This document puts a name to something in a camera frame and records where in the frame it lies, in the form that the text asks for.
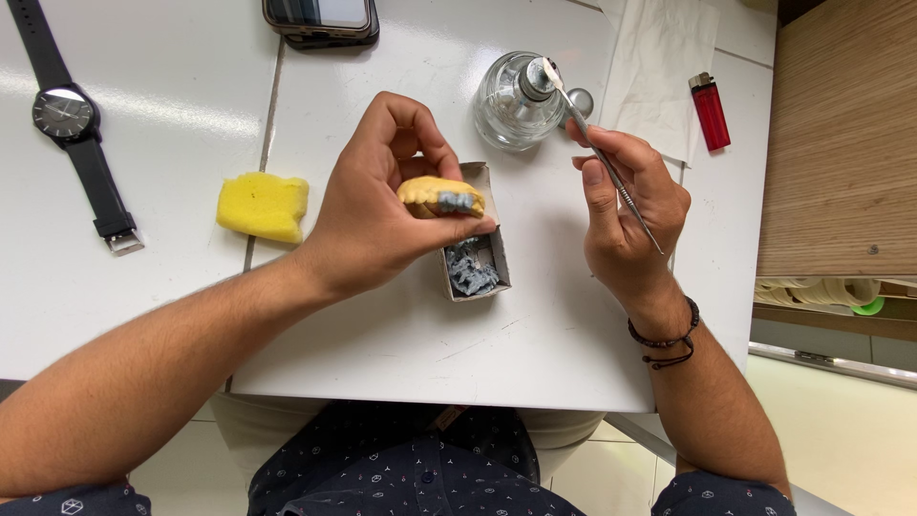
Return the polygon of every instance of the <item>smartphone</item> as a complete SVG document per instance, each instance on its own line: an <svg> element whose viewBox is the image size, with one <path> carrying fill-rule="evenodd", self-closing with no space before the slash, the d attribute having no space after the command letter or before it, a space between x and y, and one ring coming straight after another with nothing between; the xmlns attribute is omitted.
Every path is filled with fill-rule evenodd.
<svg viewBox="0 0 917 516"><path fill-rule="evenodd" d="M262 0L274 32L316 38L365 38L370 33L369 0Z"/></svg>
<svg viewBox="0 0 917 516"><path fill-rule="evenodd" d="M370 32L363 38L324 38L284 34L283 40L294 50L330 49L336 47L358 47L372 45L379 40L379 17L376 16L376 2L370 0Z"/></svg>

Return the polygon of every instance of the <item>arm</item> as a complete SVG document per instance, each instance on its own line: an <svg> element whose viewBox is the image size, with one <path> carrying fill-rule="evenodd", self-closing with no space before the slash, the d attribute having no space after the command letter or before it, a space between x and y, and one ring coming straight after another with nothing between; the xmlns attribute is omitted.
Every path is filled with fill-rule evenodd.
<svg viewBox="0 0 917 516"><path fill-rule="evenodd" d="M394 189L419 174L461 179L429 110L379 94L296 251L109 331L0 404L0 502L123 479L278 333L427 252L493 231L487 218L412 218Z"/></svg>
<svg viewBox="0 0 917 516"><path fill-rule="evenodd" d="M574 140L584 144L576 126ZM594 156L574 158L582 170L590 209L585 252L590 269L650 341L684 335L691 309L668 270L691 197L668 175L659 153L645 141L590 126L590 140L608 153L666 256L660 256L626 207L604 165ZM666 435L679 454L677 472L704 469L724 477L760 480L790 496L783 455L768 416L742 374L703 322L691 333L694 355L681 364L648 368L657 410ZM652 359L686 354L674 348L643 348Z"/></svg>

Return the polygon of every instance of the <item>watch buckle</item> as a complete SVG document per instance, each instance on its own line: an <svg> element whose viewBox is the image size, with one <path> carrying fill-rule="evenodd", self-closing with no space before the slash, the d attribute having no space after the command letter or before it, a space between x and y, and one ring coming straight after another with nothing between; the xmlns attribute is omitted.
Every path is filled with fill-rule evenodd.
<svg viewBox="0 0 917 516"><path fill-rule="evenodd" d="M131 230L128 235L114 236L110 239L105 239L105 243L108 244L108 250L111 251L114 256L124 256L125 254L131 254L134 251L139 251L146 247L140 240L139 235L137 235L137 230Z"/></svg>

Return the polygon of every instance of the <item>metal hinge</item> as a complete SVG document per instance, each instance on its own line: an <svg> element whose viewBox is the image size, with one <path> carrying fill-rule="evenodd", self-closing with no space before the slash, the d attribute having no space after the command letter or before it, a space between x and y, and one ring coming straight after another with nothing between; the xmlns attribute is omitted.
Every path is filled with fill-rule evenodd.
<svg viewBox="0 0 917 516"><path fill-rule="evenodd" d="M794 354L799 358L808 358L810 360L818 360L821 362L827 362L828 364L833 364L834 362L837 361L837 359L834 358L833 356L827 356L827 355L818 354L818 353L809 353L805 351L798 351Z"/></svg>

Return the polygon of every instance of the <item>green object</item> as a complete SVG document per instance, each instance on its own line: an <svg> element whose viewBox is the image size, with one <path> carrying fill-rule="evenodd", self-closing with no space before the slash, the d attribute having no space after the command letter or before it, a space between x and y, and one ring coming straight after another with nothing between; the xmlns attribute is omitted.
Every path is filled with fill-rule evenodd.
<svg viewBox="0 0 917 516"><path fill-rule="evenodd" d="M885 306L885 298L882 296L876 297L876 300L869 303L868 305L863 305L862 307L850 307L854 313L859 315L876 315L878 311Z"/></svg>

